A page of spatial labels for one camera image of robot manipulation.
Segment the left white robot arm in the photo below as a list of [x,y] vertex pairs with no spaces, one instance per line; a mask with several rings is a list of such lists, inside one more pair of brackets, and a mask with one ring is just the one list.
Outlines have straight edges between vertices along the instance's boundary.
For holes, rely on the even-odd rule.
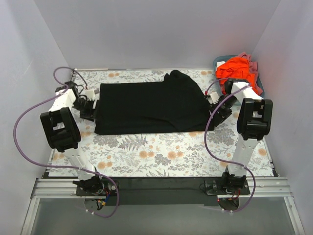
[[80,96],[77,84],[72,81],[55,92],[58,97],[52,107],[40,115],[47,142],[52,149],[63,153],[76,170],[78,181],[73,183],[85,192],[99,195],[104,190],[101,177],[96,175],[96,168],[79,146],[81,133],[71,112],[75,109],[80,118],[94,121],[94,92],[88,91],[88,95]]

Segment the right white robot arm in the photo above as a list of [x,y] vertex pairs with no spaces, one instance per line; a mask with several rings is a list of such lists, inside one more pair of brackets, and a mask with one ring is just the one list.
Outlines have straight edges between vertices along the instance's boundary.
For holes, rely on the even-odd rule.
[[269,134],[271,127],[272,100],[259,96],[246,80],[226,78],[224,81],[224,95],[205,92],[210,108],[206,128],[215,128],[223,123],[230,117],[231,107],[239,102],[238,141],[232,159],[225,161],[227,167],[222,176],[204,183],[207,195],[240,193],[247,189],[247,165],[255,147]]

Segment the black t-shirt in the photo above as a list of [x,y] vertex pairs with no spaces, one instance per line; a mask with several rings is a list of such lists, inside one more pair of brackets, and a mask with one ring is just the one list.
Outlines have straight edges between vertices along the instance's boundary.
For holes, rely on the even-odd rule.
[[204,131],[209,102],[188,75],[173,70],[163,81],[104,84],[96,103],[98,135]]

